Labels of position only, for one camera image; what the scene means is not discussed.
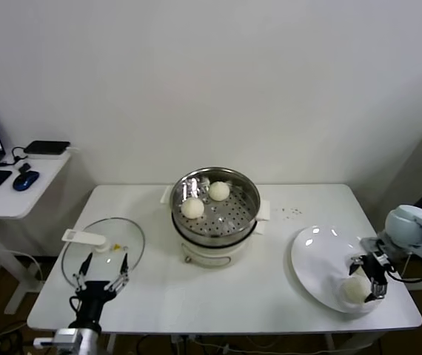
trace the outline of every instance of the floor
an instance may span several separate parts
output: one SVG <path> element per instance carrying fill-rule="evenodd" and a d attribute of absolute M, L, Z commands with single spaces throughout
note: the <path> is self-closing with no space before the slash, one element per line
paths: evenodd
<path fill-rule="evenodd" d="M 48 274 L 53 267 L 53 263 L 42 263 L 44 274 Z M 417 268 L 416 263 L 411 264 L 407 272 L 408 277 L 420 277 L 417 273 L 422 271 Z M 20 309 L 16 315 L 7 316 L 3 314 L 3 309 L 6 306 L 10 295 L 16 287 L 16 280 L 11 277 L 4 269 L 0 271 L 0 332 L 3 327 L 12 322 L 25 320 L 32 308 L 36 295 L 30 294 L 21 304 Z M 412 292 L 412 296 L 417 303 L 420 312 L 422 313 L 422 291 Z M 35 337 L 50 337 L 50 332 L 34 331 L 27 326 L 21 329 L 23 335 L 23 342 L 32 341 Z M 336 345 L 341 344 L 350 337 L 350 334 L 334 334 L 333 339 Z M 100 345 L 107 344 L 107 335 L 101 336 Z M 231 348 L 241 349 L 243 351 L 274 351 L 274 352 L 301 352 L 311 353 L 326 349 L 326 341 L 322 335 L 289 335 L 289 336 L 262 336 L 262 337 L 204 337 L 202 342 L 213 345 L 230 344 Z M 265 347 L 265 345 L 275 343 L 275 345 Z M 45 350 L 36 350 L 30 345 L 25 345 L 25 354 L 45 355 Z M 50 351 L 48 354 L 52 355 L 55 351 Z M 119 336 L 116 341 L 114 354 L 174 354 L 171 345 L 170 337 L 168 336 Z M 211 355 L 222 354 L 222 351 L 212 348 L 210 346 L 201 347 L 194 342 L 187 343 L 187 349 L 183 348 L 181 343 L 179 354 L 186 355 Z M 419 329 L 411 331 L 395 331 L 384 335 L 380 342 L 376 342 L 370 348 L 363 349 L 359 352 L 360 355 L 387 355 L 387 354 L 417 354 L 422 355 L 422 326 Z"/>

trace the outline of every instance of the blue mouse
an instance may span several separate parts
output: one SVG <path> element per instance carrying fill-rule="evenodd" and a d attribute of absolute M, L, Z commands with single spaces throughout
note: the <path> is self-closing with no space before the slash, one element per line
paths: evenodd
<path fill-rule="evenodd" d="M 39 172 L 29 170 L 20 174 L 12 183 L 12 187 L 16 191 L 25 191 L 28 189 L 40 176 Z"/>

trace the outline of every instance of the white plate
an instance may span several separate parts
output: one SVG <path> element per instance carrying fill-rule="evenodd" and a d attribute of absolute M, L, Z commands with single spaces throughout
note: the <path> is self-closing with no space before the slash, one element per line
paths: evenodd
<path fill-rule="evenodd" d="M 324 305 L 344 313 L 370 312 L 380 301 L 349 303 L 341 292 L 351 257 L 360 254 L 348 240 L 334 227 L 304 229 L 293 241 L 289 263 L 307 291 Z"/>

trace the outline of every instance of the steamed bun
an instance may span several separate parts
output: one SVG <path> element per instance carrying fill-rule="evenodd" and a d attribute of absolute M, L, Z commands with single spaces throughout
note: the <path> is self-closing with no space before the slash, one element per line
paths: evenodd
<path fill-rule="evenodd" d="M 229 197 L 230 188 L 226 183 L 222 181 L 216 181 L 210 186 L 210 197 L 214 201 L 224 201 Z"/>
<path fill-rule="evenodd" d="M 371 293 L 368 279 L 358 275 L 344 280 L 342 289 L 348 301 L 356 304 L 363 304 Z"/>
<path fill-rule="evenodd" d="M 191 197 L 181 205 L 181 213 L 189 220 L 199 218 L 204 213 L 204 204 L 199 198 Z"/>

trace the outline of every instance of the white table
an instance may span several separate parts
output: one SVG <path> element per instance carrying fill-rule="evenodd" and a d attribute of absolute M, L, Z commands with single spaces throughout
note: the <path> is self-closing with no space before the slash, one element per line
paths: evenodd
<path fill-rule="evenodd" d="M 297 233 L 313 225 L 334 225 L 358 238 L 375 232 L 345 185 L 258 186 L 271 203 L 264 235 L 254 235 L 249 251 L 229 268 L 209 270 L 186 264 L 170 210 L 159 200 L 165 186 L 98 186 L 75 229 L 105 217 L 126 217 L 145 233 L 144 256 L 130 282 L 101 316 L 112 334 L 299 334 L 370 331 L 346 346 L 372 342 L 381 332 L 422 323 L 409 292 L 389 280 L 386 299 L 362 317 L 320 304 L 287 267 Z M 58 258 L 28 317 L 31 328 L 54 330 L 74 320 L 68 305 L 73 288 Z"/>
<path fill-rule="evenodd" d="M 19 175 L 13 166 L 3 166 L 0 170 L 10 170 L 12 175 L 0 185 L 0 220 L 21 219 L 25 217 L 35 206 L 47 187 L 51 184 L 61 168 L 70 159 L 70 153 L 65 152 L 56 158 L 26 159 L 32 170 L 40 173 L 37 181 L 26 191 L 17 192 L 12 187 L 12 182 Z M 39 292 L 42 283 L 33 274 L 37 272 L 36 266 L 24 268 L 22 264 L 11 254 L 2 251 L 4 246 L 0 243 L 0 267 L 9 271 L 18 281 L 19 286 L 5 308 L 6 314 L 14 314 L 27 292 Z"/>

